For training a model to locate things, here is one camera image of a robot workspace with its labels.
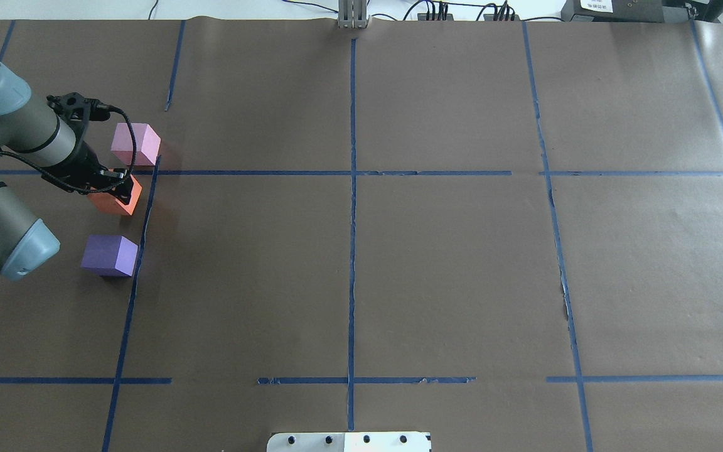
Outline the orange foam cube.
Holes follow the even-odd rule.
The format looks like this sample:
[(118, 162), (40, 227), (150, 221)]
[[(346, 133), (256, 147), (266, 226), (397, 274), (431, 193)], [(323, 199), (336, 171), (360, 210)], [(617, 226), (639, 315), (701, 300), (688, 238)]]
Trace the orange foam cube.
[(100, 212), (110, 215), (120, 215), (121, 217), (131, 217), (141, 197), (142, 186), (137, 182), (135, 176), (130, 177), (130, 182), (124, 183), (123, 186), (128, 185), (130, 186), (130, 192), (127, 203), (124, 203), (120, 198), (109, 193), (92, 193), (88, 194), (87, 198)]

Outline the pink foam cube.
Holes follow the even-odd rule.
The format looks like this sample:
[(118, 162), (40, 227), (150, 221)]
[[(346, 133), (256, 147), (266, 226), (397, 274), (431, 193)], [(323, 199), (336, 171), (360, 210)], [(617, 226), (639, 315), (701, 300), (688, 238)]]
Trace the pink foam cube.
[(132, 123), (132, 132), (126, 122), (117, 123), (110, 151), (126, 165), (154, 166), (157, 163), (161, 138), (149, 124)]

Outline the purple foam cube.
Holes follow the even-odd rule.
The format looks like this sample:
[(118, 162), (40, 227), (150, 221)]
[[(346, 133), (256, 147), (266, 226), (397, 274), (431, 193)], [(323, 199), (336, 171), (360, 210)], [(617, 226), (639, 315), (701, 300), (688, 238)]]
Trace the purple foam cube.
[(89, 235), (80, 267), (102, 277), (132, 277), (138, 250), (123, 235)]

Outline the black power strip left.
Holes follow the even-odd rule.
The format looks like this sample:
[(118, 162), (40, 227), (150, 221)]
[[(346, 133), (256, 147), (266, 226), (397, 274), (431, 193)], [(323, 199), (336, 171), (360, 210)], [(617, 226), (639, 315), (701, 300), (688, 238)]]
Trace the black power strip left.
[[(426, 10), (424, 12), (418, 12), (419, 6), (425, 5)], [(449, 21), (453, 20), (453, 14), (449, 11), (451, 3), (439, 2), (439, 1), (419, 1), (414, 3), (407, 14), (404, 16), (404, 20), (411, 13), (414, 13), (416, 20), (418, 21)]]

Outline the black power strip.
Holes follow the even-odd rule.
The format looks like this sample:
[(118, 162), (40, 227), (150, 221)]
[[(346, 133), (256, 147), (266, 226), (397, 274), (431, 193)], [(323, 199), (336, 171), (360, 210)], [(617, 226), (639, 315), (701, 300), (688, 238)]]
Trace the black power strip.
[[(418, 12), (419, 6), (425, 5), (426, 10), (424, 12)], [(411, 13), (414, 13), (416, 20), (418, 21), (449, 21), (453, 20), (453, 14), (449, 11), (451, 3), (439, 2), (439, 1), (419, 1), (414, 3), (407, 14), (404, 16), (404, 20)]]
[(476, 20), (485, 22), (519, 22), (520, 17), (508, 1), (488, 3), (479, 9)]

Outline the black power strip right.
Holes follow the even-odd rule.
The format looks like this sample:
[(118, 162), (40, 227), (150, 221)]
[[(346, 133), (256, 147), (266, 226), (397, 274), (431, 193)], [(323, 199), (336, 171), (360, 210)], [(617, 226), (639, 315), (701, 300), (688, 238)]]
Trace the black power strip right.
[(519, 22), (520, 17), (508, 1), (488, 3), (479, 9), (476, 20), (485, 22)]

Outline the brown paper table cover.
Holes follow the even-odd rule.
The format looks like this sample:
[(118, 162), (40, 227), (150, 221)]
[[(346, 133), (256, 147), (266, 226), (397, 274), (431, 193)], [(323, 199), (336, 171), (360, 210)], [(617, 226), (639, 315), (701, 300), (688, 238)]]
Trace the brown paper table cover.
[(131, 217), (0, 160), (62, 244), (0, 279), (0, 451), (723, 451), (723, 24), (0, 21), (0, 55), (163, 140)]

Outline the black control box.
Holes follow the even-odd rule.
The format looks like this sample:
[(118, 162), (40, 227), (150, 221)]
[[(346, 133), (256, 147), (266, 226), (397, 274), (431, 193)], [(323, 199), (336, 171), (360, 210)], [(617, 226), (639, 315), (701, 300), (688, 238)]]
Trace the black control box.
[(683, 4), (668, 1), (566, 1), (563, 22), (683, 23), (692, 13)]

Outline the grey aluminium profile post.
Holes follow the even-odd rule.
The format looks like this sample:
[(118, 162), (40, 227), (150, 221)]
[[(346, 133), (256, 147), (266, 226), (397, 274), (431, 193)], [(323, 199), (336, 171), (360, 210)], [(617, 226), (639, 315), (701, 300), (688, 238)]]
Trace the grey aluminium profile post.
[(338, 27), (341, 30), (365, 29), (369, 26), (367, 0), (339, 0)]

